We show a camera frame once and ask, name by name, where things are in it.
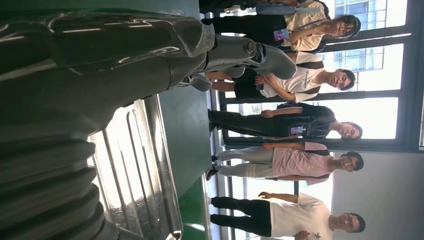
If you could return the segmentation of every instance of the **person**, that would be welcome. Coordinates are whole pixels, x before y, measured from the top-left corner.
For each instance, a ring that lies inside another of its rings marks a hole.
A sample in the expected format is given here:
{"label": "person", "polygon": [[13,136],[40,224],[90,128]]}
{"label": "person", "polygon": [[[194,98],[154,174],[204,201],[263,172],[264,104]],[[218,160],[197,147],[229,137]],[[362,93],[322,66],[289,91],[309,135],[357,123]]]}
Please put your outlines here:
{"label": "person", "polygon": [[297,71],[290,79],[280,79],[275,75],[257,75],[255,70],[247,68],[240,77],[231,77],[224,71],[207,72],[210,80],[216,81],[211,88],[220,92],[234,92],[238,100],[265,99],[279,96],[285,101],[301,102],[315,97],[321,85],[346,91],[355,85],[356,77],[346,69],[329,72],[324,69],[321,57],[306,52],[289,52],[287,55],[297,65]]}
{"label": "person", "polygon": [[[241,159],[248,163],[234,166],[219,165]],[[327,147],[313,142],[267,142],[239,150],[227,150],[212,156],[213,164],[206,179],[219,173],[224,176],[274,178],[274,180],[306,181],[313,185],[326,181],[335,170],[359,171],[364,167],[362,156],[349,151],[335,159]]]}
{"label": "person", "polygon": [[330,108],[303,102],[284,103],[276,110],[264,110],[254,115],[208,109],[208,117],[209,131],[218,128],[274,140],[300,136],[303,140],[311,140],[325,138],[330,131],[337,131],[342,140],[354,141],[363,134],[358,124],[337,121]]}
{"label": "person", "polygon": [[[239,210],[247,216],[211,214],[210,221],[262,237],[294,237],[295,240],[332,240],[335,230],[361,233],[366,227],[360,215],[347,212],[334,215],[323,201],[303,193],[297,196],[261,192],[259,197],[262,199],[213,197],[210,204],[214,207]],[[271,198],[290,204],[265,200]]]}
{"label": "person", "polygon": [[[358,35],[361,21],[354,15],[341,15],[329,20],[325,7],[319,1],[291,1],[298,8],[318,8],[319,12],[292,13],[281,15],[244,15],[205,18],[201,21],[213,24],[215,33],[238,33],[257,43],[271,46],[290,47],[293,51],[311,51],[316,49],[323,36],[328,38],[349,39]],[[287,29],[288,38],[276,40],[275,31]]]}

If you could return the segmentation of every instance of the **hair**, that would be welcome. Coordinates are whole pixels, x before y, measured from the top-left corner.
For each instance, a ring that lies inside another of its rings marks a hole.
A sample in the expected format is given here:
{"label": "hair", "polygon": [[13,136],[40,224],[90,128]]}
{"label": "hair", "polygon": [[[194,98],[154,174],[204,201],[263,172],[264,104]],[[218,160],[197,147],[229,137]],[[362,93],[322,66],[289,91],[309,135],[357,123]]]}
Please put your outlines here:
{"label": "hair", "polygon": [[344,123],[345,123],[345,124],[350,124],[350,125],[352,125],[354,128],[356,128],[356,129],[358,130],[358,132],[359,132],[359,135],[358,135],[357,137],[355,137],[355,138],[342,137],[341,139],[342,139],[343,141],[351,142],[351,141],[356,141],[356,140],[358,140],[358,139],[362,138],[363,130],[362,130],[362,127],[361,127],[361,126],[359,126],[359,125],[358,125],[358,124],[356,124],[356,123],[350,122],[350,121],[348,121],[348,122],[344,122]]}
{"label": "hair", "polygon": [[346,85],[343,88],[340,88],[340,90],[346,91],[346,90],[349,90],[349,89],[351,89],[355,86],[355,81],[356,81],[357,78],[355,77],[355,74],[351,70],[343,69],[342,72],[345,73],[346,77],[348,77],[350,79],[348,85]]}
{"label": "hair", "polygon": [[352,25],[352,29],[341,36],[335,36],[337,39],[352,39],[355,38],[361,30],[361,20],[354,15],[339,15],[331,20],[333,23],[345,22],[347,25]]}
{"label": "hair", "polygon": [[362,158],[362,156],[359,153],[357,153],[356,151],[349,151],[349,152],[346,153],[346,156],[356,157],[358,159],[355,167],[353,168],[353,170],[355,172],[364,168],[364,159]]}
{"label": "hair", "polygon": [[359,229],[354,231],[354,233],[362,233],[365,230],[365,220],[359,214],[349,213],[350,215],[356,217],[359,221]]}

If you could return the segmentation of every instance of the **young man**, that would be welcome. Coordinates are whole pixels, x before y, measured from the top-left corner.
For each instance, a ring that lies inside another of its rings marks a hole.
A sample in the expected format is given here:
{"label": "young man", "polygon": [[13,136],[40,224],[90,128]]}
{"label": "young man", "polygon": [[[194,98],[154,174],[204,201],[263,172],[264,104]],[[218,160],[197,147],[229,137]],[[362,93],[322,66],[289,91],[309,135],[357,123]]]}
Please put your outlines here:
{"label": "young man", "polygon": [[[249,163],[223,166],[216,163],[242,159]],[[264,143],[240,150],[228,150],[212,156],[214,162],[206,173],[210,180],[216,173],[224,176],[274,178],[274,180],[302,181],[313,185],[326,181],[334,170],[359,171],[364,160],[350,151],[339,159],[332,157],[327,147],[313,142]]]}
{"label": "young man", "polygon": [[263,237],[295,237],[295,240],[332,240],[335,230],[361,233],[365,229],[365,221],[360,215],[346,212],[333,215],[324,202],[306,194],[296,196],[261,192],[259,197],[281,199],[293,204],[214,197],[210,202],[214,207],[239,210],[248,216],[212,214],[210,221]]}
{"label": "young man", "polygon": [[[235,97],[239,100],[280,96],[285,101],[302,102],[315,97],[323,84],[342,91],[351,89],[355,84],[356,78],[353,72],[343,69],[328,72],[324,70],[318,55],[306,52],[289,52],[287,55],[297,65],[297,72],[290,79],[280,79],[273,74],[257,76],[257,73],[250,68],[237,78],[232,78],[222,71],[207,72],[205,76],[211,80],[233,81],[213,82],[211,88],[221,92],[235,92]],[[314,63],[319,63],[319,66],[312,69],[311,64]]]}
{"label": "young man", "polygon": [[257,115],[208,110],[209,131],[225,129],[239,134],[268,139],[304,140],[325,138],[337,131],[342,140],[353,141],[362,137],[362,128],[353,122],[339,122],[326,106],[306,103],[284,103],[276,110],[264,110]]}

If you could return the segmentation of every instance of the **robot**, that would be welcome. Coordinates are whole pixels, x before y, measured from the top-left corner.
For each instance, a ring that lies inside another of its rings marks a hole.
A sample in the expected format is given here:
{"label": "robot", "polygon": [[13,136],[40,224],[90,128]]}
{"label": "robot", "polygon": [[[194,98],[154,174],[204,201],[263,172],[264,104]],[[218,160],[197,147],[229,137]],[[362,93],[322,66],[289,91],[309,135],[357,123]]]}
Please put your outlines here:
{"label": "robot", "polygon": [[[251,68],[288,79],[297,70],[275,47],[215,35],[213,27],[190,17],[109,10],[19,14],[2,14],[0,21],[4,240],[149,239],[105,219],[99,189],[91,183],[96,170],[87,165],[95,152],[88,137],[102,131],[118,108],[139,99],[154,109],[155,95],[172,88],[207,91],[205,72],[238,77]],[[159,115],[147,121],[157,124]],[[166,158],[162,143],[155,154]],[[170,172],[162,164],[161,174]],[[162,177],[162,188],[172,188],[172,175]],[[175,194],[164,199],[178,210]],[[169,236],[179,239],[181,232]]]}

